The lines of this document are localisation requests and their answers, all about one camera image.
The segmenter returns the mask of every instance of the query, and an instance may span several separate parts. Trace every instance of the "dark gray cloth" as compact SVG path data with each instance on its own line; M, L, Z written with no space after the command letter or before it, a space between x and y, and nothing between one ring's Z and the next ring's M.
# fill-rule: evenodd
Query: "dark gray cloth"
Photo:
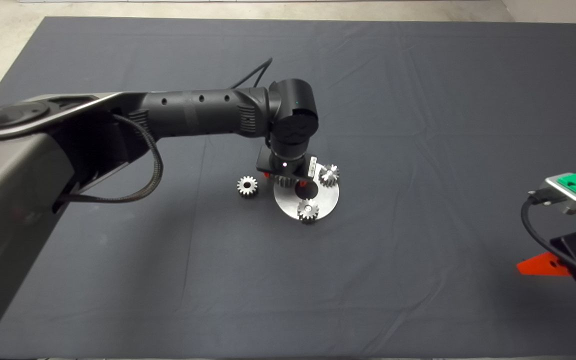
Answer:
M0 358L576 355L574 281L515 268L543 252L526 191L576 173L576 24L46 18L0 105L222 89L270 56L262 84L313 87L334 212L304 226L264 181L240 198L261 139L164 139L153 195L70 205L0 323ZM151 171L146 155L92 192ZM534 219L576 230L555 209Z

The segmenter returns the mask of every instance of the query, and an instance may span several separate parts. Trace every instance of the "metal disc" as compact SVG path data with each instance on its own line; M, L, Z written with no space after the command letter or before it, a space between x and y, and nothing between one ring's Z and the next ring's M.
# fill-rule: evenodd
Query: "metal disc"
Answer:
M322 170L322 165L317 164L315 174L320 173L320 170ZM339 183L327 187L320 184L317 178L315 178L313 182L317 185L317 196L312 198L312 200L314 200L319 206L317 219L322 219L326 217L326 215L330 214L337 205L339 200ZM298 183L297 185L290 187L281 187L279 185L274 186L274 200L277 202L277 205L279 205L279 208L283 210L286 215L297 220L299 220L299 216L297 215L297 206L302 202L302 199L297 196L297 193L295 192L295 187L298 186Z

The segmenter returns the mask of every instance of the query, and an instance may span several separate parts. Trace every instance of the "gear teeth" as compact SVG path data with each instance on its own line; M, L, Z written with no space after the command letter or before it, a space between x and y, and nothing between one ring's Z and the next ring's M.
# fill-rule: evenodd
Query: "gear teeth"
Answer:
M334 164L322 166L318 178L323 186L334 187L339 182L339 167Z
M311 198L302 200L299 205L297 205L297 215L302 223L314 223L319 213L320 207Z
M244 176L237 182L237 191L242 198L252 198L258 193L259 183L252 176Z
M295 184L297 184L296 178L290 178L290 177L281 176L281 175L273 176L272 180L274 180L274 183L279 185L282 188L294 187Z

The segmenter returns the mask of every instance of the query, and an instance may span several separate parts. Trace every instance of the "orange part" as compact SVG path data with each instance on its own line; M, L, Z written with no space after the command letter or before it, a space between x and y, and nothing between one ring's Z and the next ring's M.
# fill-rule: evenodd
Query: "orange part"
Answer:
M551 252L519 262L517 269L521 275L570 276L568 268Z

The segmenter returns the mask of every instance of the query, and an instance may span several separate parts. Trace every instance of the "black cable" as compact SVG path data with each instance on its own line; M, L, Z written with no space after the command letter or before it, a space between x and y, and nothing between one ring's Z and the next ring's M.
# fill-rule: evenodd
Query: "black cable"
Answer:
M244 82L246 82L246 80L252 78L253 75L255 75L258 71L261 70L261 72L259 73L259 76L256 77L256 81L254 82L254 87L256 88L259 84L259 81L261 80L261 77L264 75L264 73L266 72L266 69L268 69L268 67L270 66L270 64L272 64L273 59L272 57L270 57L270 59L265 60L265 62L263 62L263 64L257 66L254 70L250 71L250 73L246 76L244 76L243 79L239 80L238 82L235 82L233 85L231 85L230 87L228 87L228 89L235 89L236 87L240 86L241 84L244 84Z
M124 123L135 128L141 134L144 141L146 141L146 145L152 152L152 156L155 160L155 166L150 181L139 191L129 194L128 196L107 198L107 197L92 196L89 194L62 194L62 196L59 197L58 201L62 201L64 203L66 202L110 203L110 204L130 203L132 201L137 201L146 198L146 196L149 196L150 194L153 193L153 191L155 191L155 189L157 189L157 186L162 181L162 175L164 171L164 162L162 160L162 156L160 155L160 151L157 150L157 141L155 141L153 135L151 135L151 133L148 132L148 130L146 130L143 126L139 125L139 123L136 123L135 121L132 121L118 114L113 114L112 117L114 117L114 119L119 121L120 123Z
M535 201L535 199L530 197L526 199L523 205L521 205L521 223L523 224L523 227L526 228L528 234L530 234L530 236L534 239L534 241L536 241L537 244L542 246L542 248L546 249L550 253L553 253L555 256L557 256L560 260L562 260L562 262L564 262L564 264L567 267L576 269L576 260L573 257L567 255L567 253L564 253L564 251L561 251L560 249L553 246L543 237L541 237L537 233L533 225L530 223L530 219L528 217L528 210L532 205L536 204L537 202Z

